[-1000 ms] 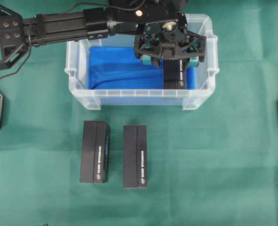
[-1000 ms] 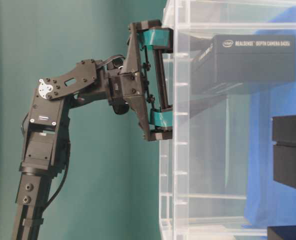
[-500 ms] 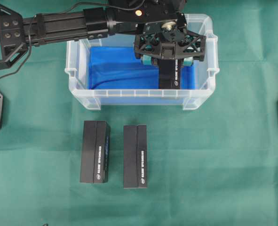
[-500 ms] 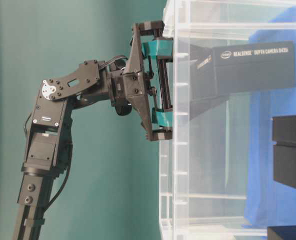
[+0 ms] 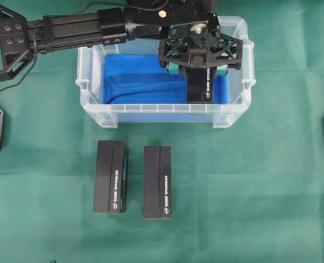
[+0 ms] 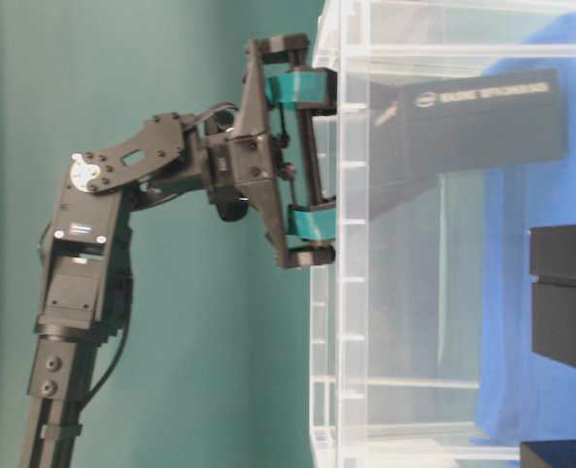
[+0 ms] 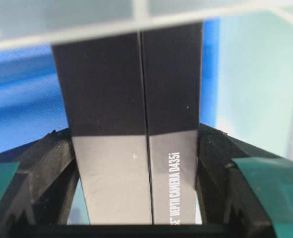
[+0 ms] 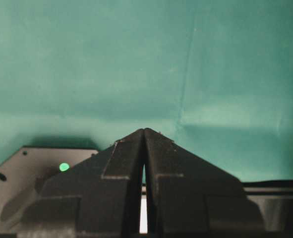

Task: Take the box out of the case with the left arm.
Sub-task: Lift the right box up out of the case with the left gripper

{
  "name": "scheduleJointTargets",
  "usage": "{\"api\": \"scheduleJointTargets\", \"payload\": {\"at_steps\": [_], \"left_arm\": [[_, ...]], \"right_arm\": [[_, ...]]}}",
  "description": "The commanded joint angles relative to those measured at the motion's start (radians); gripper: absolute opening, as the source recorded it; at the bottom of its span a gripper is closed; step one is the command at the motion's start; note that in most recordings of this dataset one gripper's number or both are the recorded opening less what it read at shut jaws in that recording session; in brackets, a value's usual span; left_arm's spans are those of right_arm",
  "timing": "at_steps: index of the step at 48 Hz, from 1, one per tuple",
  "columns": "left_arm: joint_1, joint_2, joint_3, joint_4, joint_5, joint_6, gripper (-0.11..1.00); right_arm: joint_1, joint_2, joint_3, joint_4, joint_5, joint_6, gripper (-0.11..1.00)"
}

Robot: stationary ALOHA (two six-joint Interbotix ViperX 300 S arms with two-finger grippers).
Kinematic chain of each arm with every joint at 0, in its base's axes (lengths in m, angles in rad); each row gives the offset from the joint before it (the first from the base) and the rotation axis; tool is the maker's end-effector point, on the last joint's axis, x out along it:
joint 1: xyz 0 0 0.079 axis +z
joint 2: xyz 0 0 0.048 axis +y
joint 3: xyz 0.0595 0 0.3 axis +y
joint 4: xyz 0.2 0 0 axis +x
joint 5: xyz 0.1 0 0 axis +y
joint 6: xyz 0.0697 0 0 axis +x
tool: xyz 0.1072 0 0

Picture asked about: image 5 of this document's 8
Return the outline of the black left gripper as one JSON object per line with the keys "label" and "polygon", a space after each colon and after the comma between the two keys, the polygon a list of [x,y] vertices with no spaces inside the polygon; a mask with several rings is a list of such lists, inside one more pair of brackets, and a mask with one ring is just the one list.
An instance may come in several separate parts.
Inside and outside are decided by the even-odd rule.
{"label": "black left gripper", "polygon": [[207,15],[205,21],[171,26],[167,38],[160,40],[159,63],[169,74],[186,75],[187,67],[241,69],[243,41],[220,33],[217,15]]}

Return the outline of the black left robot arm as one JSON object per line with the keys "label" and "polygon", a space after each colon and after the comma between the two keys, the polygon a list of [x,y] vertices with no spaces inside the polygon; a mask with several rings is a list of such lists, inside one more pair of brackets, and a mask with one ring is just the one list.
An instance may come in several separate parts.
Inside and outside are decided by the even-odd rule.
{"label": "black left robot arm", "polygon": [[162,67],[228,66],[239,70],[243,42],[223,34],[217,1],[127,1],[105,3],[103,10],[46,15],[28,21],[0,5],[0,82],[14,79],[38,54],[135,39],[160,43]]}

